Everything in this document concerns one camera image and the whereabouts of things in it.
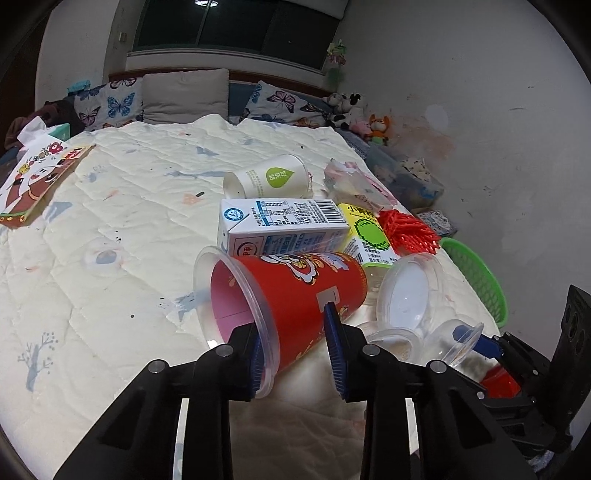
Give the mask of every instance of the blue circular logo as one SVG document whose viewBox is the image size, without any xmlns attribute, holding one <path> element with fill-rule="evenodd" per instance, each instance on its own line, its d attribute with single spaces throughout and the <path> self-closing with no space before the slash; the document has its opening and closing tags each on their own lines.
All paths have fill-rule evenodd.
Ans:
<svg viewBox="0 0 591 480">
<path fill-rule="evenodd" d="M 229 208 L 223 213 L 223 215 L 232 222 L 239 222 L 244 218 L 244 213 L 242 213 L 242 210 L 237 208 Z"/>
</svg>

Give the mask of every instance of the white and blue carton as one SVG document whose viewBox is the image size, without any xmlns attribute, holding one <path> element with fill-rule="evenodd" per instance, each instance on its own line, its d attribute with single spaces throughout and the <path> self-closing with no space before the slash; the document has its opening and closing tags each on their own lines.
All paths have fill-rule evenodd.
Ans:
<svg viewBox="0 0 591 480">
<path fill-rule="evenodd" d="M 348 232 L 332 200 L 220 201 L 217 244 L 234 257 L 336 252 Z"/>
</svg>

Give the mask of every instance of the headboard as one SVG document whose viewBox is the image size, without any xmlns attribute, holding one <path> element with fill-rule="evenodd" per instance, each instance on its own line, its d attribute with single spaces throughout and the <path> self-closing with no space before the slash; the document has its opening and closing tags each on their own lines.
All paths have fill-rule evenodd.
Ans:
<svg viewBox="0 0 591 480">
<path fill-rule="evenodd" d="M 147 73 L 169 73 L 169 72 L 190 72 L 193 70 L 213 70 L 208 68 L 153 68 L 144 70 L 127 70 L 125 72 L 117 72 L 109 74 L 109 81 L 125 80 L 134 77 L 143 77 Z M 293 92 L 305 93 L 315 97 L 329 96 L 331 92 L 306 83 L 296 82 L 282 77 L 275 77 L 273 75 L 265 75 L 263 73 L 242 72 L 240 70 L 230 70 L 231 82 L 247 82 L 257 83 L 259 80 L 270 83 L 285 90 L 292 90 Z"/>
</svg>

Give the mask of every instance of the orange stuffed toy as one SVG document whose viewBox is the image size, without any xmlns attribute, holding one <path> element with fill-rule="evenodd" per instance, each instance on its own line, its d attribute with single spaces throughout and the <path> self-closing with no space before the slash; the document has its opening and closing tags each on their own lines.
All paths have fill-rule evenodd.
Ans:
<svg viewBox="0 0 591 480">
<path fill-rule="evenodd" d="M 390 128 L 390 117 L 385 115 L 384 118 L 378 118 L 374 114 L 369 117 L 369 126 L 372 132 L 366 136 L 367 141 L 377 143 L 379 145 L 386 145 L 388 137 L 386 132 Z"/>
</svg>

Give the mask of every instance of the brown cloth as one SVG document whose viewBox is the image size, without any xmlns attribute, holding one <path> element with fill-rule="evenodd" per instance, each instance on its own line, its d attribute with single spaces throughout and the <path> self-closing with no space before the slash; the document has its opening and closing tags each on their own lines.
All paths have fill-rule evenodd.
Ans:
<svg viewBox="0 0 591 480">
<path fill-rule="evenodd" d="M 4 141 L 4 148 L 6 150 L 12 147 L 22 147 L 22 143 L 20 143 L 17 138 L 18 134 L 25 127 L 25 125 L 33 120 L 36 116 L 40 116 L 41 120 L 43 120 L 43 122 L 48 127 L 61 124 L 70 124 L 71 137 L 78 135 L 80 132 L 84 131 L 85 128 L 82 120 L 80 120 L 78 115 L 76 115 L 74 106 L 71 103 L 66 102 L 65 100 L 45 102 L 45 105 L 43 105 L 36 112 L 33 112 L 31 115 L 19 116 L 12 121 L 10 127 L 8 127 L 8 132 Z"/>
</svg>

